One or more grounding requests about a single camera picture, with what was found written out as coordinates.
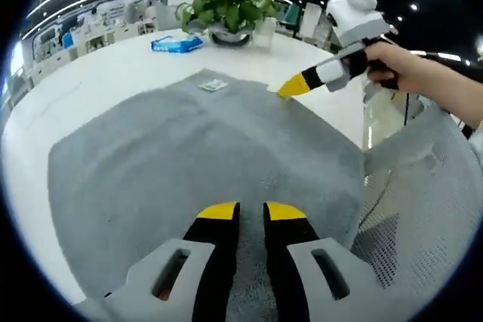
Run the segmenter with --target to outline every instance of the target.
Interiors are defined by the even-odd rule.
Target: white desk
[[[59,247],[48,202],[48,153],[56,142],[135,94],[165,87],[203,68],[259,81],[275,90],[330,54],[274,35],[271,51],[222,49],[207,44],[190,54],[151,51],[150,42],[180,30],[156,32],[79,57],[29,92],[14,108],[2,135],[2,164],[11,209],[27,247],[71,303],[85,296]],[[362,147],[359,80],[334,94],[325,87],[297,99]]]

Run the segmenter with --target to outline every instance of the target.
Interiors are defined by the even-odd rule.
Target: gray carpet
[[[229,86],[198,87],[214,78]],[[293,204],[321,238],[343,244],[363,180],[357,146],[297,101],[206,70],[90,121],[52,148],[48,168],[60,245],[91,297],[119,288],[131,265],[181,238],[203,208],[239,201],[233,321],[276,318],[262,204]]]

